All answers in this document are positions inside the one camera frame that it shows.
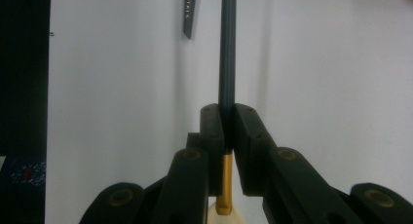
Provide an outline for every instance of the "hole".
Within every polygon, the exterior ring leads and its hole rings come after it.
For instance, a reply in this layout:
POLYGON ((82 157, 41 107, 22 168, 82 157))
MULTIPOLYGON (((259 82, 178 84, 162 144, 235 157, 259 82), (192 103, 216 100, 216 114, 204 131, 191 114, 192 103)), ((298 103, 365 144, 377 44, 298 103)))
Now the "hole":
POLYGON ((364 193, 364 196, 373 204, 382 207, 393 207, 394 200, 387 194, 376 189, 369 189, 364 193))
POLYGON ((280 157, 282 157, 286 160, 294 160, 297 157, 293 152, 291 152, 287 149, 281 149, 278 152, 278 154, 279 154, 280 157))
POLYGON ((183 212, 176 212, 170 215, 169 224, 183 224, 186 222, 186 215, 183 212))
POLYGON ((188 160, 197 160, 197 159, 201 158, 201 154, 196 152, 196 151, 187 150, 183 153, 183 157, 188 159, 188 160))
POLYGON ((129 188, 124 188, 113 192, 109 197, 109 203, 112 206, 122 206, 127 204, 133 198, 133 191, 129 188))
POLYGON ((328 213, 327 223, 331 224, 346 224, 346 219, 337 213, 328 213))

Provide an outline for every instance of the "brass insert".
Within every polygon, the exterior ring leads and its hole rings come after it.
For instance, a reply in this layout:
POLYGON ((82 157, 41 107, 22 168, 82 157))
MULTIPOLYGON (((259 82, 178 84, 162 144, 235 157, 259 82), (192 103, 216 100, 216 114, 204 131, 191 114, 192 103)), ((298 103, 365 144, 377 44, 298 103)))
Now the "brass insert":
POLYGON ((109 197, 109 203, 112 206, 126 205, 133 198, 133 191, 129 188, 119 189, 113 192, 109 197))
POLYGON ((289 161, 297 158, 297 156, 291 150, 288 149, 279 150, 279 156, 289 161))
POLYGON ((201 154, 198 153, 197 151, 186 150, 183 153, 183 157, 187 160, 198 160, 199 158, 201 158, 201 154))
POLYGON ((216 198, 215 209, 219 215, 229 215, 232 208, 232 154, 228 154, 223 159, 222 195, 216 198))
POLYGON ((382 206, 382 207, 393 207, 394 206, 394 200, 389 195, 381 191, 378 191, 376 189, 369 189, 365 191, 364 196, 370 202, 378 206, 382 206))

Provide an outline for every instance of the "black panel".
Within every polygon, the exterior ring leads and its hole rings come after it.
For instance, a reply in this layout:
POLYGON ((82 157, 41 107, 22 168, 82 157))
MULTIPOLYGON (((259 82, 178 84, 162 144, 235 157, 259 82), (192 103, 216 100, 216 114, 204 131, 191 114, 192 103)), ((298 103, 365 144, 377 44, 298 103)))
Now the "black panel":
POLYGON ((0 0, 0 155, 46 153, 50 0, 0 0))

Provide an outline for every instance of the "white wall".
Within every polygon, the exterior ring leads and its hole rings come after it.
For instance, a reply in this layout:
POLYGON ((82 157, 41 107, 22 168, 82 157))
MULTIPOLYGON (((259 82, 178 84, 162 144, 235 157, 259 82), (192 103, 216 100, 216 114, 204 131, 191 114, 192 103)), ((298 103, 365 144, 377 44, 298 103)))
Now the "white wall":
MULTIPOLYGON (((237 102, 332 186, 369 181, 413 202, 413 0, 238 6, 237 102)), ((198 0, 191 41, 182 11, 52 0, 47 223, 79 222, 114 183, 152 184, 199 131, 217 101, 220 0, 198 0)), ((260 199, 234 197, 248 223, 266 223, 260 199)))

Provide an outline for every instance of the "black metal part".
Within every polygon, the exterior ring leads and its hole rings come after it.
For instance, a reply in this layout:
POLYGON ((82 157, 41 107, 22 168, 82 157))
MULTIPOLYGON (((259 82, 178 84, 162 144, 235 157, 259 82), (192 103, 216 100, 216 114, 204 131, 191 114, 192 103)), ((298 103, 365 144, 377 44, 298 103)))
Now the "black metal part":
POLYGON ((46 156, 50 11, 51 0, 0 0, 0 156, 46 156))
POLYGON ((154 184, 150 185, 149 187, 143 190, 144 192, 144 199, 143 203, 140 206, 139 212, 136 216, 136 223, 139 224, 149 224, 153 218, 153 213, 155 206, 158 202, 159 195, 161 194, 162 187, 164 186, 164 182, 166 177, 158 180, 154 184))
POLYGON ((306 223, 306 218, 301 213, 297 213, 298 215, 290 213, 291 210, 287 209, 272 182, 269 183, 263 197, 262 207, 269 224, 293 223, 291 216, 294 216, 296 223, 306 223))
POLYGON ((236 104, 234 123, 234 151, 243 192, 262 197, 269 178, 270 151, 277 145, 253 108, 236 104))
POLYGON ((373 183, 355 185, 350 201, 365 223, 413 223, 413 205, 383 186, 373 183))
POLYGON ((226 139, 225 154, 230 154, 234 147, 236 17, 237 0, 222 0, 218 105, 226 139))
POLYGON ((188 39, 192 37, 196 0, 184 0, 183 33, 188 39))
MULTIPOLYGON (((294 223, 362 223, 299 152, 279 147, 270 157, 268 189, 278 193, 294 223)), ((271 201, 269 196, 265 194, 264 199, 271 201)), ((278 215, 277 210, 267 212, 267 216, 278 215)))
POLYGON ((200 148, 207 152, 209 195, 221 195, 224 132, 217 104, 210 104, 201 109, 200 133, 189 133, 186 147, 200 148))
POLYGON ((207 223, 207 153, 190 148, 173 158, 151 223, 207 223))
POLYGON ((143 190, 136 184, 117 183, 103 190, 85 212, 80 224, 136 223, 144 199, 143 190))

